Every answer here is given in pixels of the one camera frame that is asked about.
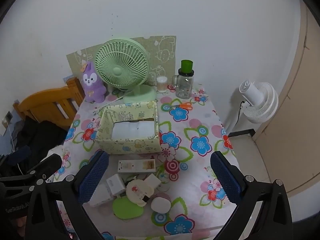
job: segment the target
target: green desk fan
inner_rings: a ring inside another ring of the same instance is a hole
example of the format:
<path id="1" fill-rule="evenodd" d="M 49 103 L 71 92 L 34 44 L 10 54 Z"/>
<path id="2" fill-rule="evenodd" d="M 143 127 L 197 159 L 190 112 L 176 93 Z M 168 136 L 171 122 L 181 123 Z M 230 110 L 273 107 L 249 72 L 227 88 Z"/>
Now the green desk fan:
<path id="1" fill-rule="evenodd" d="M 142 85 L 150 69 L 148 52 L 131 39 L 114 39 L 102 44 L 96 52 L 95 69 L 101 79 L 119 89 L 128 90 L 124 103 L 154 101 L 153 87 Z"/>

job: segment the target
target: white charger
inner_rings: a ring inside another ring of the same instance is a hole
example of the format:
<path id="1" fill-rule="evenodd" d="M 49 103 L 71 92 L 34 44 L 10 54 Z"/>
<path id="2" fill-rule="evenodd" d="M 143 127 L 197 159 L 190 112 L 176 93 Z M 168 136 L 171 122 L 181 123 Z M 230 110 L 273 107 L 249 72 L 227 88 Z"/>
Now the white charger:
<path id="1" fill-rule="evenodd" d="M 99 184 L 89 201 L 89 205 L 97 207 L 111 200 L 113 200 L 113 196 L 108 189 L 108 186 L 105 184 Z"/>
<path id="2" fill-rule="evenodd" d="M 115 174 L 112 177 L 108 178 L 107 183 L 110 187 L 110 190 L 113 196 L 117 196 L 125 192 L 126 188 L 119 174 Z"/>
<path id="3" fill-rule="evenodd" d="M 161 180 L 159 180 L 155 175 L 150 174 L 144 182 L 151 188 L 156 189 L 160 184 Z"/>

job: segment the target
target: green bottle cap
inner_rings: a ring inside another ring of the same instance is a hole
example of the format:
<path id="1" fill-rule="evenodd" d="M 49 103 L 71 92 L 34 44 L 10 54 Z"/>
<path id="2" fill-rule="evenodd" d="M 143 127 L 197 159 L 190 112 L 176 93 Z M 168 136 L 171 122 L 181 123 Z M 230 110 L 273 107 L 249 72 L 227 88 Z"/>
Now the green bottle cap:
<path id="1" fill-rule="evenodd" d="M 181 61 L 181 71 L 183 73 L 189 74 L 192 71 L 193 62 L 188 59 L 184 59 Z"/>

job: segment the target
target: white floor fan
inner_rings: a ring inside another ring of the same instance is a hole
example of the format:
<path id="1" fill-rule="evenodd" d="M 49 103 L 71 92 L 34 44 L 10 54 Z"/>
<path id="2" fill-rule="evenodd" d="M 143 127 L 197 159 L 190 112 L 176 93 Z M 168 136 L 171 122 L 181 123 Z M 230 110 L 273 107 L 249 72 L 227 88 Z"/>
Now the white floor fan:
<path id="1" fill-rule="evenodd" d="M 246 102 L 240 109 L 239 117 L 241 114 L 244 114 L 251 123 L 263 123 L 275 114 L 279 99 L 277 92 L 269 83 L 252 83 L 246 80 L 240 85 L 239 91 L 246 99 Z M 232 132 L 239 117 L 235 116 L 230 125 L 228 125 L 226 129 L 227 134 Z"/>

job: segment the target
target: fan grille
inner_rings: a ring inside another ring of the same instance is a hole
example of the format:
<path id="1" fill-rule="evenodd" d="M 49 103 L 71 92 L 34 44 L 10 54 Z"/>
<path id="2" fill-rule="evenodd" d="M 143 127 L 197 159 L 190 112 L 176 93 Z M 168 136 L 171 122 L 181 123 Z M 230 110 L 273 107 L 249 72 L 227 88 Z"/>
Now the fan grille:
<path id="1" fill-rule="evenodd" d="M 243 113 L 252 123 L 262 123 L 269 120 L 278 107 L 278 94 L 267 82 L 255 84 L 256 88 L 263 93 L 263 101 L 257 106 L 248 106 Z"/>
<path id="2" fill-rule="evenodd" d="M 115 39 L 102 44 L 94 63 L 101 79 L 118 88 L 140 85 L 149 75 L 148 53 L 131 39 Z"/>

